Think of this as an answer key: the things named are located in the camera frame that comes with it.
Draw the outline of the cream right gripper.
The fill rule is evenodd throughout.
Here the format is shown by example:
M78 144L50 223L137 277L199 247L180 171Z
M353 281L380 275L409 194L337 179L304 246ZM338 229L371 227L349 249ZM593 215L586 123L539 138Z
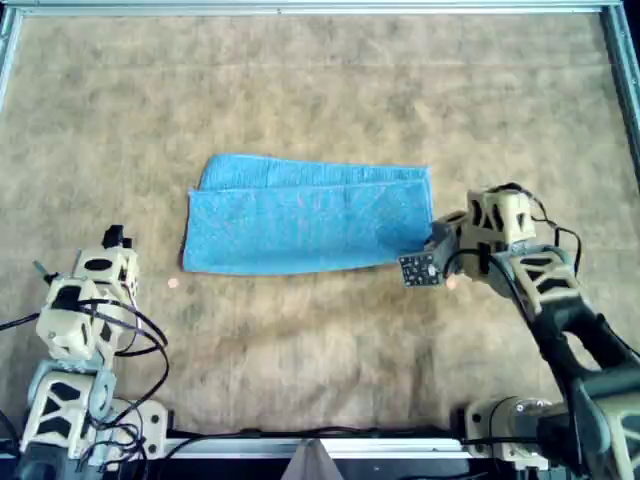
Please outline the cream right gripper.
M487 279L494 243L494 220L485 211L455 211L436 220L423 251L426 279L462 273Z

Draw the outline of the cream left gripper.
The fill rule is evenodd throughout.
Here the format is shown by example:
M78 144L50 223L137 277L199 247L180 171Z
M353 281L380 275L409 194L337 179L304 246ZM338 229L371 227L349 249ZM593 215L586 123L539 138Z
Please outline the cream left gripper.
M138 255L131 249L133 240L124 238L124 226L111 225L104 232L101 245L103 248L80 251L73 276L92 280L115 296L136 296L140 273Z

